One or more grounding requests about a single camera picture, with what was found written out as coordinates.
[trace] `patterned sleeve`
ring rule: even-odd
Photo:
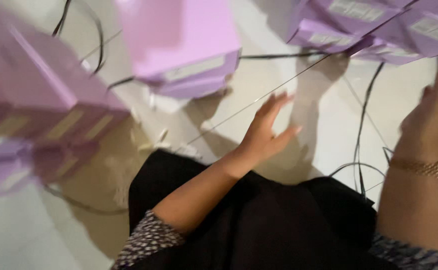
[[[438,270],[438,250],[413,247],[392,240],[379,233],[374,234],[369,252],[392,262],[404,270]]]
[[[125,269],[159,250],[178,246],[184,238],[148,210],[119,253],[112,270]]]

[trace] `gold bracelet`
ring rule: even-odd
[[[400,160],[392,158],[389,163],[391,168],[402,169],[405,171],[411,171],[416,175],[431,176],[438,179],[438,161],[435,163],[423,163],[413,160]]]

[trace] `box label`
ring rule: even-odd
[[[438,20],[423,18],[411,25],[410,28],[418,34],[438,40]]]
[[[344,17],[369,23],[378,20],[384,14],[383,9],[351,0],[334,0],[329,6],[329,10]]]
[[[91,139],[95,138],[97,136],[97,134],[99,134],[102,131],[102,129],[104,129],[104,127],[106,127],[110,123],[110,121],[112,121],[112,119],[114,119],[114,116],[110,115],[110,114],[102,117],[102,119],[99,120],[97,122],[97,124],[95,124],[95,126],[92,127],[89,130],[89,132],[87,132],[85,134],[85,138],[87,140],[91,140]]]
[[[315,44],[336,44],[338,46],[346,46],[352,42],[352,38],[348,36],[338,36],[338,35],[328,35],[328,34],[320,34],[314,33],[311,38],[309,38],[309,42]]]
[[[10,116],[0,123],[0,145],[23,128],[30,121],[29,117],[25,116]]]
[[[386,47],[386,48],[382,48],[378,51],[376,51],[376,53],[378,54],[389,54],[392,56],[401,56],[401,57],[418,57],[419,54],[403,49],[403,48],[390,48],[390,47]]]
[[[70,128],[72,128],[82,118],[82,116],[84,116],[84,112],[80,110],[71,111],[57,125],[55,125],[45,137],[49,140],[60,139],[60,137],[62,137]]]
[[[223,66],[225,62],[224,56],[219,56],[215,58],[211,58],[205,60],[203,62],[199,62],[196,64],[188,65],[185,67],[180,67],[171,71],[168,71],[164,74],[164,77],[168,81],[175,81],[179,79],[183,79],[189,77],[191,75],[199,74],[207,70],[212,70]]]

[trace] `fingers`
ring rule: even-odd
[[[302,126],[289,127],[284,132],[279,134],[279,136],[272,140],[273,147],[278,151],[283,150],[289,143],[289,141],[294,138],[302,130],[302,128]]]
[[[278,96],[272,94],[269,100],[258,110],[257,116],[267,118],[269,122],[274,122],[280,109],[284,107],[288,102],[294,100],[294,95],[288,95],[287,92],[283,92]]]

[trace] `white floor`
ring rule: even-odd
[[[106,65],[99,75],[105,83],[130,76],[130,61],[112,0],[83,1],[99,15],[107,39]],[[0,2],[47,32],[55,27],[64,5],[63,0]],[[94,66],[98,59],[97,31],[80,1],[72,2],[61,38]],[[297,46],[285,45],[280,38],[287,25],[286,3],[229,2],[243,55],[300,51]],[[276,132],[289,124],[303,125],[304,129],[283,153],[257,171],[288,184],[309,176],[328,175],[353,160],[364,93],[377,66],[374,62],[336,56],[324,60],[321,57],[242,60],[229,83],[228,95],[193,101],[156,97],[156,109],[148,106],[148,94],[142,86],[117,87],[116,93],[141,119],[141,130],[128,123],[112,132],[105,139],[100,157],[95,157],[67,184],[56,188],[96,208],[114,209],[115,181],[133,176],[143,161],[129,147],[137,144],[134,139],[131,142],[131,129],[139,136],[136,140],[143,142],[146,139],[140,132],[155,141],[167,128],[165,141],[174,150],[190,144],[199,150],[204,162],[210,163],[240,143],[255,111],[275,91],[296,94],[294,103],[279,114],[274,124]],[[362,162],[386,171],[382,147],[394,148],[401,120],[416,105],[422,88],[433,82],[436,66],[436,59],[427,58],[400,67],[384,67],[367,109],[361,140]],[[364,176],[367,195],[377,201],[382,176],[367,169]],[[352,167],[336,177],[356,188]],[[127,234],[125,215],[90,214],[33,185],[0,198],[0,270],[105,270],[112,265]]]

